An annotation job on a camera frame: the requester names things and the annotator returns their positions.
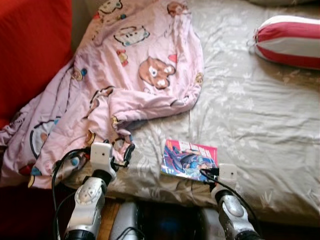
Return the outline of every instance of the bed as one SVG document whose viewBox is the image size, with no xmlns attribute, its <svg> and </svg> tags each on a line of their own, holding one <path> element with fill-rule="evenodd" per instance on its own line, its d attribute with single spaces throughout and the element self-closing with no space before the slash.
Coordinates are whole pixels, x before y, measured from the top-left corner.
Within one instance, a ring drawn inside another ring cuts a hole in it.
<svg viewBox="0 0 320 240">
<path fill-rule="evenodd" d="M 237 165 L 236 190 L 260 220 L 319 226 L 320 73 L 260 59 L 252 43 L 267 18 L 318 18 L 318 8 L 264 8 L 243 0 L 189 0 L 188 8 L 204 57 L 198 101 L 188 112 L 128 126 L 136 148 L 107 195 L 210 206 L 208 185 L 160 173 L 166 139 L 183 140 L 217 147 L 219 163 Z M 93 19 L 79 49 L 100 27 Z M 77 188 L 90 174 L 87 162 L 63 183 Z"/>
</svg>

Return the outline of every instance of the book cover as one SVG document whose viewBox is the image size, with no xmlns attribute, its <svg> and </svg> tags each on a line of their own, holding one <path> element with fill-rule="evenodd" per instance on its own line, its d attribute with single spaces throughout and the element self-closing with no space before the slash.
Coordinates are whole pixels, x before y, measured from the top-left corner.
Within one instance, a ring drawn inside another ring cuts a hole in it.
<svg viewBox="0 0 320 240">
<path fill-rule="evenodd" d="M 166 140 L 161 173 L 202 182 L 207 179 L 200 173 L 200 169 L 217 167 L 216 147 Z"/>
</svg>

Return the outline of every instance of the red sofa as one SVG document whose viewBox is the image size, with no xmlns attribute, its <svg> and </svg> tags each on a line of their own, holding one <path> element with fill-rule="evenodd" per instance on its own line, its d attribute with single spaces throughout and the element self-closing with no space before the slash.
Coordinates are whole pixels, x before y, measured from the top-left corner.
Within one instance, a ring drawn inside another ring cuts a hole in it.
<svg viewBox="0 0 320 240">
<path fill-rule="evenodd" d="M 0 1 L 0 129 L 71 59 L 71 30 L 71 0 Z M 49 239 L 53 213 L 50 190 L 0 188 L 0 239 Z"/>
</svg>

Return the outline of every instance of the striped bolster pillow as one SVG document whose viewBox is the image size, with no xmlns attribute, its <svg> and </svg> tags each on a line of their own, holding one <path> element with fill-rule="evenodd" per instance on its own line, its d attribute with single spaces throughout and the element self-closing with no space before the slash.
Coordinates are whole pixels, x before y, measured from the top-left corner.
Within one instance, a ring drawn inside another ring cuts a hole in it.
<svg viewBox="0 0 320 240">
<path fill-rule="evenodd" d="M 256 32 L 255 53 L 272 62 L 320 70 L 320 20 L 279 15 Z"/>
</svg>

